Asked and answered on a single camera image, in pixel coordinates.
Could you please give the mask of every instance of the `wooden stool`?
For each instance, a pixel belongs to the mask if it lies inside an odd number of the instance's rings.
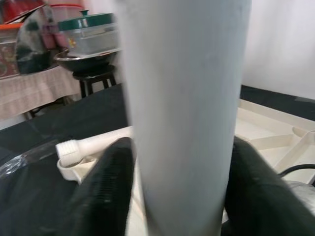
[[[93,94],[92,84],[102,81],[104,89],[108,88],[108,79],[111,86],[116,85],[114,77],[115,67],[113,65],[107,65],[103,69],[98,69],[92,72],[74,72],[72,76],[80,81],[80,89],[82,98],[86,97],[85,85],[87,86],[88,95]]]

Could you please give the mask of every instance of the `table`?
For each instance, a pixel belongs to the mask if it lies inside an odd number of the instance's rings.
[[[79,82],[60,66],[0,80],[0,120],[80,92]]]
[[[242,99],[278,106],[285,112],[315,120],[314,103],[285,97],[249,87],[243,87],[241,93]],[[49,140],[82,139],[126,127],[125,109],[122,85],[116,85],[2,130],[0,165]],[[0,180],[0,235],[47,235],[63,219],[64,208],[77,184],[62,178],[56,167],[57,159],[54,153]]]

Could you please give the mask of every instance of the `black cable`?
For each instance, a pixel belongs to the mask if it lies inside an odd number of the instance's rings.
[[[285,171],[282,171],[279,175],[280,175],[280,177],[284,177],[293,171],[302,170],[302,169],[315,169],[315,165],[314,164],[304,164],[304,165],[292,166],[292,167],[286,169]]]

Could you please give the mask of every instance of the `white cylinder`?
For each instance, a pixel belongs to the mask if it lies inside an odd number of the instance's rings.
[[[150,235],[219,235],[250,0],[116,0]]]

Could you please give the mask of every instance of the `tablecloth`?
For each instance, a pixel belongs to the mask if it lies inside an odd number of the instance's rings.
[[[0,120],[79,92],[79,82],[72,77],[72,72],[60,66],[26,76],[2,79]]]

